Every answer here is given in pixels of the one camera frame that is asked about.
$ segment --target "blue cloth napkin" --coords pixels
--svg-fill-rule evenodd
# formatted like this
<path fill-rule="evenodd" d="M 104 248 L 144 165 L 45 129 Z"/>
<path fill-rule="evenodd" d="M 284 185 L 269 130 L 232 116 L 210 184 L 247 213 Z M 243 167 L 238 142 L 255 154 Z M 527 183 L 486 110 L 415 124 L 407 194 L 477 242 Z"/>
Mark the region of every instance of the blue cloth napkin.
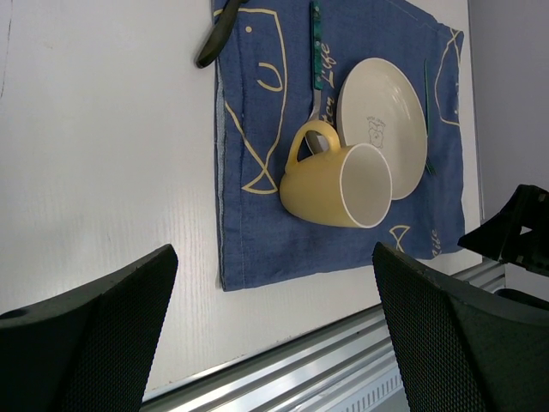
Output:
<path fill-rule="evenodd" d="M 214 0 L 218 15 L 225 0 Z M 290 144 L 311 111 L 308 0 L 250 0 L 218 61 L 217 194 L 220 277 L 226 291 L 371 264 L 378 241 L 415 258 L 457 251 L 464 234 L 458 73 L 463 33 L 402 0 L 321 0 L 321 118 L 334 123 L 338 93 L 365 58 L 408 77 L 425 109 L 427 172 L 373 229 L 325 227 L 287 213 L 278 187 Z"/>

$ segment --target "mug rim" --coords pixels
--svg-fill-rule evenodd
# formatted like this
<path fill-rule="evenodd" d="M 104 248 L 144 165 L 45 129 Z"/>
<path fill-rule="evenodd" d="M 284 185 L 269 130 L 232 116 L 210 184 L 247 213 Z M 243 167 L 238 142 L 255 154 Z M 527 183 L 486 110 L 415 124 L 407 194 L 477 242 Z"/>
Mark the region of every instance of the mug rim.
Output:
<path fill-rule="evenodd" d="M 381 218 L 376 221 L 374 224 L 371 224 L 371 225 L 364 225 L 360 222 L 358 222 L 354 217 L 353 215 L 351 214 L 351 212 L 349 211 L 349 208 L 347 207 L 347 203 L 345 202 L 345 197 L 343 196 L 343 171 L 345 170 L 345 165 L 347 164 L 347 160 L 349 159 L 349 156 L 351 155 L 351 153 L 356 149 L 356 148 L 368 148 L 369 150 L 374 150 L 374 152 L 376 152 L 379 157 L 381 157 L 381 159 L 383 159 L 383 164 L 385 165 L 385 169 L 387 170 L 388 172 L 388 175 L 389 175 L 389 185 L 390 185 L 390 188 L 389 188 L 389 201 L 387 203 L 387 208 L 385 209 L 385 211 L 383 212 L 383 216 L 381 216 Z M 378 226 L 384 219 L 385 217 L 387 216 L 387 214 L 389 213 L 389 210 L 390 210 L 390 207 L 391 207 L 391 204 L 393 202 L 393 176 L 391 174 L 391 170 L 389 168 L 389 163 L 387 163 L 387 159 L 385 159 L 385 156 L 383 156 L 383 153 L 381 153 L 381 150 L 379 150 L 378 148 L 376 148 L 373 144 L 369 144 L 369 143 L 357 143 L 357 144 L 354 144 L 353 146 L 351 146 L 351 149 L 346 153 L 345 155 L 345 159 L 343 160 L 343 163 L 341 163 L 341 169 L 340 169 L 340 178 L 339 178 L 339 189 L 340 189 L 340 198 L 341 198 L 341 203 L 343 204 L 343 208 L 345 209 L 345 213 L 347 213 L 347 216 L 349 217 L 349 219 L 351 219 L 351 221 L 357 226 L 357 227 L 361 227 L 363 229 L 372 229 L 376 226 Z"/>

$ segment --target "metal frame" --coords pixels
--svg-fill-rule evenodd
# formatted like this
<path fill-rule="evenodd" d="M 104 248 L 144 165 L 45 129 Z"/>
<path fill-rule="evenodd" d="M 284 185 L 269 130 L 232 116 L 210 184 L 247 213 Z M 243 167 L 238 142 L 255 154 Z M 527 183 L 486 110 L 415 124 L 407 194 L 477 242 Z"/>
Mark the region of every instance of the metal frame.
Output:
<path fill-rule="evenodd" d="M 483 262 L 455 278 L 493 292 L 504 286 L 504 266 Z M 141 411 L 363 412 L 401 388 L 381 305 L 216 369 L 146 401 Z"/>

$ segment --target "mug handle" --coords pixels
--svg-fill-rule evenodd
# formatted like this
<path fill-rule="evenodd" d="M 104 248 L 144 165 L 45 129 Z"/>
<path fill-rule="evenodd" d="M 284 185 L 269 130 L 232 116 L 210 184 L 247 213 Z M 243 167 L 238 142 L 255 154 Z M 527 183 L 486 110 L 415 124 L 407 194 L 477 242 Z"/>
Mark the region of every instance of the mug handle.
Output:
<path fill-rule="evenodd" d="M 322 120 L 311 120 L 301 126 L 293 138 L 290 154 L 288 155 L 288 162 L 285 167 L 286 173 L 289 173 L 292 168 L 298 165 L 299 148 L 308 131 L 315 131 L 316 133 L 323 135 L 328 141 L 330 152 L 336 153 L 341 149 L 340 138 L 337 136 L 337 131 L 335 131 L 330 124 Z"/>

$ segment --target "plate rim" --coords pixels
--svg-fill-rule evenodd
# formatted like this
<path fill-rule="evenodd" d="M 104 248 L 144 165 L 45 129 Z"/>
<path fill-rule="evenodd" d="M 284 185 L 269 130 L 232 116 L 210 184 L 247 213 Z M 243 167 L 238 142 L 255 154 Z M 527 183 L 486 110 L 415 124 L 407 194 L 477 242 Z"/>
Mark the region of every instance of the plate rim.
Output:
<path fill-rule="evenodd" d="M 345 91 L 345 86 L 347 85 L 347 81 L 348 81 L 349 77 L 351 77 L 351 74 L 357 69 L 357 67 L 359 67 L 361 64 L 368 64 L 368 63 L 371 63 L 371 62 L 374 62 L 374 61 L 381 62 L 383 64 L 387 64 L 388 66 L 392 67 L 393 69 L 396 69 L 398 74 L 401 77 L 404 78 L 404 80 L 406 81 L 406 84 L 412 90 L 413 96 L 415 98 L 414 101 L 417 102 L 417 105 L 418 105 L 418 107 L 419 107 L 419 109 L 422 113 L 420 123 L 422 124 L 423 131 L 425 132 L 425 139 L 423 139 L 424 142 L 425 142 L 425 160 L 424 160 L 423 165 L 421 167 L 421 173 L 418 173 L 419 177 L 417 179 L 417 182 L 413 185 L 413 189 L 409 193 L 406 193 L 404 196 L 393 197 L 392 198 L 393 200 L 402 200 L 402 199 L 410 196 L 417 189 L 417 187 L 419 186 L 419 182 L 421 182 L 421 179 L 423 178 L 423 174 L 425 172 L 425 163 L 427 161 L 428 135 L 427 135 L 427 125 L 425 123 L 425 114 L 423 112 L 423 106 L 421 105 L 421 101 L 419 100 L 419 96 L 416 93 L 415 88 L 413 87 L 413 84 L 410 82 L 410 79 L 407 78 L 407 76 L 404 74 L 404 72 L 402 72 L 402 70 L 399 69 L 399 67 L 396 64 L 393 64 L 392 62 L 390 62 L 389 60 L 386 60 L 384 58 L 365 58 L 364 60 L 361 60 L 360 62 L 358 62 L 357 64 L 354 65 L 354 67 L 351 69 L 351 71 L 349 72 L 349 74 L 345 78 L 345 81 L 343 82 L 343 85 L 341 86 L 341 90 L 340 90 L 340 93 L 339 93 L 339 96 L 338 96 L 338 99 L 337 99 L 337 113 L 336 113 L 337 134 L 340 138 L 341 146 L 347 146 L 347 143 L 345 141 L 345 134 L 343 133 L 343 129 L 342 129 L 342 126 L 341 126 L 341 100 L 343 98 L 343 92 Z"/>

